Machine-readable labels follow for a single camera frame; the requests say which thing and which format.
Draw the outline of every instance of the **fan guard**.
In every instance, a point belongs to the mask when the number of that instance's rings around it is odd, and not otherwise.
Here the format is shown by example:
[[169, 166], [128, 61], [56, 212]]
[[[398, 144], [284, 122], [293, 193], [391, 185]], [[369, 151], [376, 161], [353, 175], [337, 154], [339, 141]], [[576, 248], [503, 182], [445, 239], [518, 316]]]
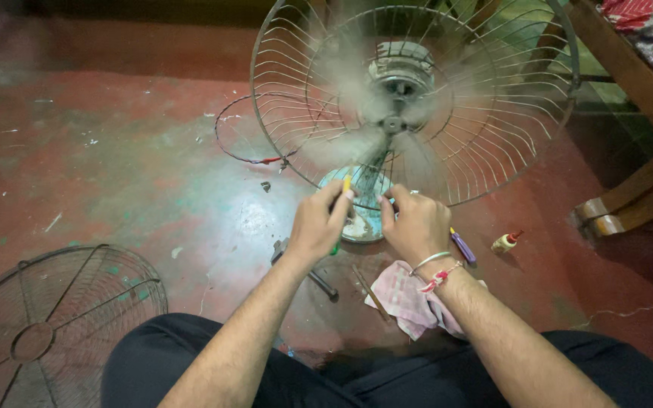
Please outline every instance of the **fan guard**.
[[115, 344], [168, 312], [158, 274], [125, 249], [67, 247], [0, 277], [0, 406], [99, 406]]
[[[556, 0], [418, 1], [278, 0], [269, 12], [251, 61], [255, 114], [277, 153], [315, 187], [348, 172], [363, 187], [361, 177], [376, 174], [374, 192], [402, 183], [455, 206], [512, 181], [566, 124], [579, 86], [578, 52]], [[565, 46], [553, 47], [552, 39]], [[331, 54], [355, 50], [357, 65], [369, 73], [404, 60], [407, 70], [394, 67], [373, 83], [391, 78], [425, 85], [412, 101], [434, 99], [431, 114], [406, 129], [420, 148], [390, 148], [376, 162], [323, 165], [304, 146], [318, 152], [394, 119], [364, 120], [334, 85], [340, 70], [320, 69]], [[410, 60], [426, 66], [422, 79], [409, 69]], [[399, 117], [395, 124], [404, 126]], [[373, 194], [355, 204], [377, 209]]]

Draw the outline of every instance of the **hand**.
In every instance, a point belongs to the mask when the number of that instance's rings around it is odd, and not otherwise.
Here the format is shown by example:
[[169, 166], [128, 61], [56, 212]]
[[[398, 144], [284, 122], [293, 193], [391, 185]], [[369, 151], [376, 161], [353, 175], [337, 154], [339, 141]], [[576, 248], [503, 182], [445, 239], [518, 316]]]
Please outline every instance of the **hand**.
[[343, 185], [342, 180], [332, 180], [311, 197], [301, 200], [285, 257], [299, 258], [311, 268], [331, 251], [340, 239], [354, 199], [353, 190], [342, 194]]
[[[394, 198], [394, 207], [388, 198]], [[377, 201], [382, 210], [382, 233], [410, 266], [449, 250], [452, 216], [442, 203], [410, 194], [402, 184], [378, 196]], [[399, 212], [396, 221], [395, 209]]]

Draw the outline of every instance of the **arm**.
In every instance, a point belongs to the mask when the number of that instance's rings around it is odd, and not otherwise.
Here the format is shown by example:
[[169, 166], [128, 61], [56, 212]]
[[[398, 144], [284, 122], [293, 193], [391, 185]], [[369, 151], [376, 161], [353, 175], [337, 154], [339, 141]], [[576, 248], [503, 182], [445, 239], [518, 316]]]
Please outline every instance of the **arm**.
[[[413, 267], [449, 249], [450, 210], [401, 185], [386, 194], [395, 199], [399, 219], [380, 198], [382, 230], [387, 241]], [[456, 264], [451, 257], [422, 266], [426, 282]], [[548, 340], [480, 285], [463, 268], [453, 270], [435, 294], [455, 316], [480, 361], [512, 406], [616, 406], [591, 379]]]
[[332, 181], [301, 202], [286, 253], [198, 354], [159, 408], [252, 405], [296, 289], [329, 253], [344, 227], [354, 195], [350, 190], [341, 194], [341, 189], [341, 181]]

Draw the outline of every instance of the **red cap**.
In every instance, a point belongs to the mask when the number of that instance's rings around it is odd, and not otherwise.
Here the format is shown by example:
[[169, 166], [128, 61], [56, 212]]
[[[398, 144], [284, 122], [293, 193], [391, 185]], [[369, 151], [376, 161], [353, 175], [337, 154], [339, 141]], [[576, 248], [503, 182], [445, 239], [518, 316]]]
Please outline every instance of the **red cap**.
[[514, 232], [512, 234], [508, 234], [508, 237], [506, 238], [506, 241], [508, 241], [511, 244], [515, 244], [518, 242], [518, 237], [523, 233], [523, 230], [521, 229], [519, 232]]

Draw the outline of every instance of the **black pants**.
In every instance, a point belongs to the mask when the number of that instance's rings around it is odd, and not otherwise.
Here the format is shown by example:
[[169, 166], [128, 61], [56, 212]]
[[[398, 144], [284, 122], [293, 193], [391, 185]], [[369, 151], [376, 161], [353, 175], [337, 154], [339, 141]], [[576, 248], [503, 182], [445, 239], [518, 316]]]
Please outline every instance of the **black pants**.
[[[102, 406], [157, 406], [221, 326], [174, 313], [134, 329], [105, 365]], [[620, 406], [653, 406], [653, 362], [634, 347], [589, 332], [543, 336]], [[359, 376], [320, 374], [271, 350], [254, 406], [509, 406], [470, 346], [364, 367]]]

